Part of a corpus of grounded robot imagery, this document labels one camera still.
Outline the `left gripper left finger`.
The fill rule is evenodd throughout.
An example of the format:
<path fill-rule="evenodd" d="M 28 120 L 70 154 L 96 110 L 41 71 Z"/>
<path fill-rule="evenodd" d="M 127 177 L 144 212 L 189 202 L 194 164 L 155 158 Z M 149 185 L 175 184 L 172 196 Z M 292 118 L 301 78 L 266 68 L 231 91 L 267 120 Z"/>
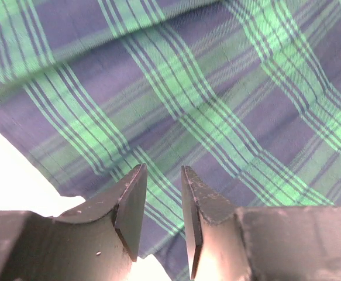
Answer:
<path fill-rule="evenodd" d="M 58 217 L 0 211 L 0 280 L 127 280 L 136 262 L 147 167 Z"/>

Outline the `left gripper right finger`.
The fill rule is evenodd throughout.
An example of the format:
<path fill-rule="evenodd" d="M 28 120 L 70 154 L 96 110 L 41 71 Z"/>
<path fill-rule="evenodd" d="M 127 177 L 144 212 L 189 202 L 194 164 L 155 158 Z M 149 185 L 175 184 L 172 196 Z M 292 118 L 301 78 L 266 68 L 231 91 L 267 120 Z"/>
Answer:
<path fill-rule="evenodd" d="M 341 207 L 237 207 L 181 168 L 192 280 L 341 280 Z"/>

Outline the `green plaid skirt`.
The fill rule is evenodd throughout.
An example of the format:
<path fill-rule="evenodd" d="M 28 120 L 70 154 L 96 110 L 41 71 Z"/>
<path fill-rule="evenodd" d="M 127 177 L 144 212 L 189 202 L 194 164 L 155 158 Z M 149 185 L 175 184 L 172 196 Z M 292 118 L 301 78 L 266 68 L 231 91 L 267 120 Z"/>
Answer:
<path fill-rule="evenodd" d="M 62 196 L 145 163 L 139 254 L 187 280 L 182 165 L 341 205 L 341 1 L 0 1 L 0 133 Z"/>

